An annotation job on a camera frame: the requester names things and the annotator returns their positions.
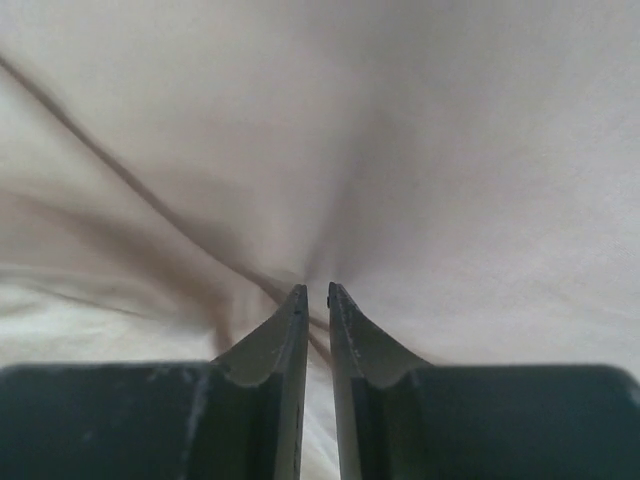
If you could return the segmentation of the beige t-shirt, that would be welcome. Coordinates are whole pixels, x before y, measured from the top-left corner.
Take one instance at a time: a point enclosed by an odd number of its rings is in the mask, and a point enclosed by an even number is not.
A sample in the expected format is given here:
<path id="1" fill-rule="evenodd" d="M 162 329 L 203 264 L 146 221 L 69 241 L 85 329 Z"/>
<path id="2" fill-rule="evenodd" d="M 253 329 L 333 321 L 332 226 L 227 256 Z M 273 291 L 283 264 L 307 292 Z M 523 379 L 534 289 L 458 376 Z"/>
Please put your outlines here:
<path id="1" fill-rule="evenodd" d="M 635 1 L 5 1 L 1 361 L 204 360 L 297 283 L 444 364 L 639 371 Z"/>

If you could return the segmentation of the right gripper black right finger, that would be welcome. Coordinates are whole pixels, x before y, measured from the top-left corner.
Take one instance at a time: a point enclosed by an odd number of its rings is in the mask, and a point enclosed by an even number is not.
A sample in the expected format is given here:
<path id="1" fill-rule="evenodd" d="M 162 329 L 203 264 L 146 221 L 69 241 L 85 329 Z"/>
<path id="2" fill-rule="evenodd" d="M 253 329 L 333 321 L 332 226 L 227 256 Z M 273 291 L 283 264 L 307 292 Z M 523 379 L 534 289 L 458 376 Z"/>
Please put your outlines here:
<path id="1" fill-rule="evenodd" d="M 345 479 L 635 479 L 639 385 L 607 365 L 443 366 L 331 284 Z"/>

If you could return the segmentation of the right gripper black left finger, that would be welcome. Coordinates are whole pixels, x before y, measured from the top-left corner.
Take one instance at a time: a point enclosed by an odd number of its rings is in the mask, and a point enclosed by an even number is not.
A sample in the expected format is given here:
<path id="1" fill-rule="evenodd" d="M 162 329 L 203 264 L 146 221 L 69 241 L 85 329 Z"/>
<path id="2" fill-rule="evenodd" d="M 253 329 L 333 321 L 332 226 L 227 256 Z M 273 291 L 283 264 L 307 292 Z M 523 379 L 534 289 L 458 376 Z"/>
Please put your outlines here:
<path id="1" fill-rule="evenodd" d="M 309 311 L 294 287 L 212 361 L 1 371 L 5 479 L 296 479 Z"/>

